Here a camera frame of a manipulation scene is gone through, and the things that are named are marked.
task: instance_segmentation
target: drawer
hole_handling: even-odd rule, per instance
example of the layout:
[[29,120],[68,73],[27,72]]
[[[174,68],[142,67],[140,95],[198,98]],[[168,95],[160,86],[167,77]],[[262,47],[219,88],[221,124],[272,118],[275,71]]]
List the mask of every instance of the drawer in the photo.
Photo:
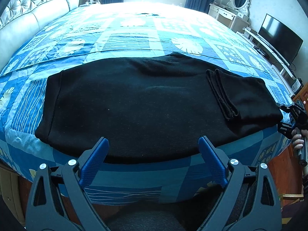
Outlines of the drawer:
[[244,14],[242,14],[241,12],[238,13],[238,17],[244,19]]
[[232,14],[230,14],[227,11],[222,10],[222,9],[219,9],[218,13],[221,14],[223,17],[228,18],[230,20],[233,20],[233,18],[234,18],[234,15],[232,15]]
[[218,13],[216,11],[210,9],[209,12],[208,12],[208,15],[211,16],[211,17],[214,17],[216,19],[217,16],[218,16]]
[[215,12],[218,12],[218,8],[217,7],[214,7],[214,6],[210,6],[210,9],[215,11]]

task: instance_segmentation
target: blue gripper pad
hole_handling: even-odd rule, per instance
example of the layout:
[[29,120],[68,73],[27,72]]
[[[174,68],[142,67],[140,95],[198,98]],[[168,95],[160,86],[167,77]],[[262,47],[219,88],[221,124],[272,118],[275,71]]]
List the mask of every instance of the blue gripper pad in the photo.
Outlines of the blue gripper pad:
[[109,142],[102,139],[80,170],[79,185],[84,188],[92,183],[109,150]]
[[201,137],[198,142],[199,152],[205,162],[208,165],[213,180],[224,188],[228,184],[226,176],[226,167],[223,165],[217,154],[214,152],[214,146],[212,143],[204,137]]

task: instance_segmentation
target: folded black cloth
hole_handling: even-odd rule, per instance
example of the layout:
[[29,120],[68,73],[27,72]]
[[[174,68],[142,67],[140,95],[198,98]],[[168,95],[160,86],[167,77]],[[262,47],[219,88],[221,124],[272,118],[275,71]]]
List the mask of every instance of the folded black cloth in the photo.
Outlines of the folded black cloth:
[[[225,119],[207,80],[208,69],[219,69],[235,83],[241,82],[238,86],[232,80],[228,89],[235,86],[236,93],[230,96],[225,88],[230,81],[221,78],[224,96],[245,116],[243,120]],[[261,92],[250,91],[253,80],[259,81]],[[271,107],[264,107],[263,101]],[[48,77],[35,136],[75,157],[104,136],[110,143],[106,162],[144,163],[197,154],[203,135],[220,146],[281,120],[261,79],[242,78],[206,61],[172,53],[102,59]]]
[[273,98],[262,79],[237,77],[219,69],[207,70],[206,74],[217,103],[227,121],[249,123],[281,120],[281,114],[278,114],[277,106],[273,103]]

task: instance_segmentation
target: handle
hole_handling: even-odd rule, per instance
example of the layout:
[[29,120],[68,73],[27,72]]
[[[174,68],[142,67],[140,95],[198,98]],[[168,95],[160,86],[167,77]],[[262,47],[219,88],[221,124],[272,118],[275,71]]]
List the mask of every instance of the handle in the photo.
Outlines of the handle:
[[[301,131],[298,128],[296,128],[296,134],[301,134]],[[301,139],[304,140],[304,144],[303,144],[303,147],[299,149],[297,152],[298,163],[301,166],[305,167],[308,165],[307,163],[307,138],[302,135]]]
[[211,171],[213,180],[225,188],[228,184],[227,163],[229,158],[221,149],[215,148],[206,136],[199,139],[198,146],[203,160]]
[[80,167],[79,185],[84,188],[92,183],[109,151],[109,142],[101,137],[92,149],[86,150],[78,158]]

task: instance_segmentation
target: blue patterned bedspread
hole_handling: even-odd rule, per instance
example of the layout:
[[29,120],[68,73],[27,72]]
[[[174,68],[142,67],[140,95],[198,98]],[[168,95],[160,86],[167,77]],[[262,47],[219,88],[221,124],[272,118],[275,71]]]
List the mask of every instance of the blue patterned bedspread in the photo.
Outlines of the blue patterned bedspread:
[[[28,180],[33,180],[41,163],[57,166],[71,159],[34,136],[48,76],[103,58],[155,57],[174,51],[244,77],[262,78],[277,102],[291,103],[271,65],[207,14],[152,3],[79,7],[21,46],[0,73],[1,159]],[[284,121],[289,120],[284,114]],[[268,162],[288,144],[274,126],[221,148],[230,158],[256,165]],[[191,198],[211,180],[200,155],[161,163],[104,163],[86,192],[99,204],[122,205],[140,199],[165,203]]]

